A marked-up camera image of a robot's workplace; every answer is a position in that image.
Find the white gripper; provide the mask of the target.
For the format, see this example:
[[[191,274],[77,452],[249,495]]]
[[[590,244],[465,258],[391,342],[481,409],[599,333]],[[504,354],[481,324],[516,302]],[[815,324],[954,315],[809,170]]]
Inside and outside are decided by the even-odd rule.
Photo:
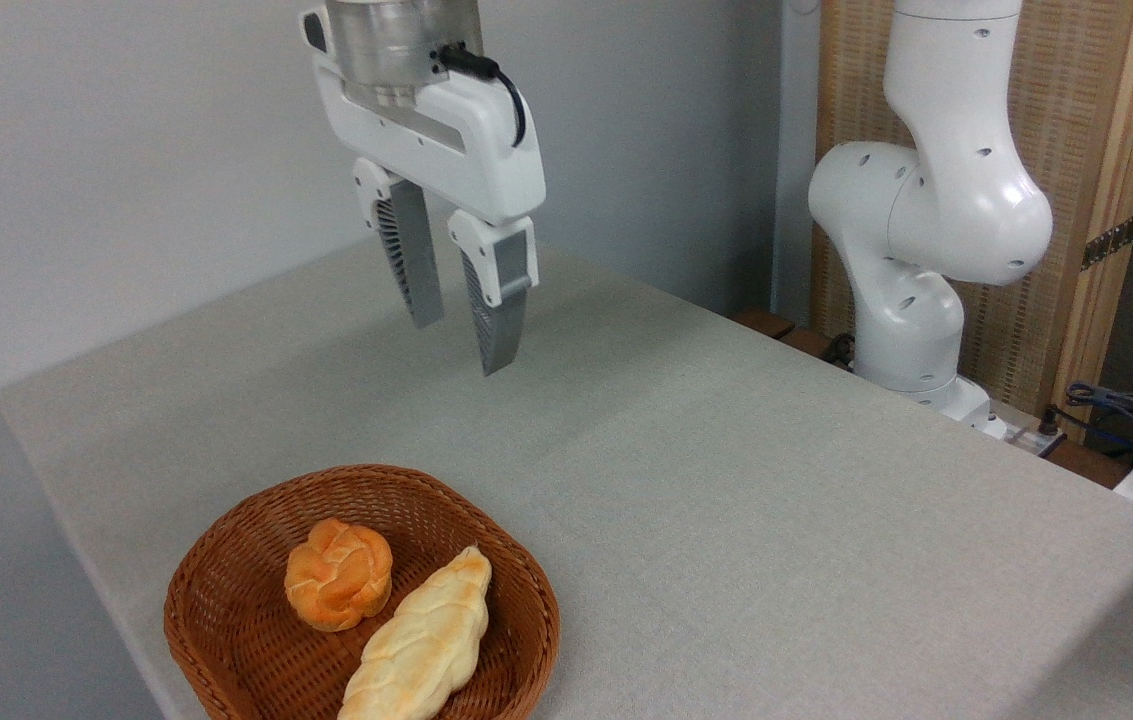
[[[546,200],[546,179],[528,105],[444,58],[448,49],[484,53],[479,10],[310,8],[301,28],[330,127],[361,156],[357,200],[415,327],[444,315],[429,190],[462,209],[448,232],[465,261],[483,374],[505,369],[539,283],[525,215]]]

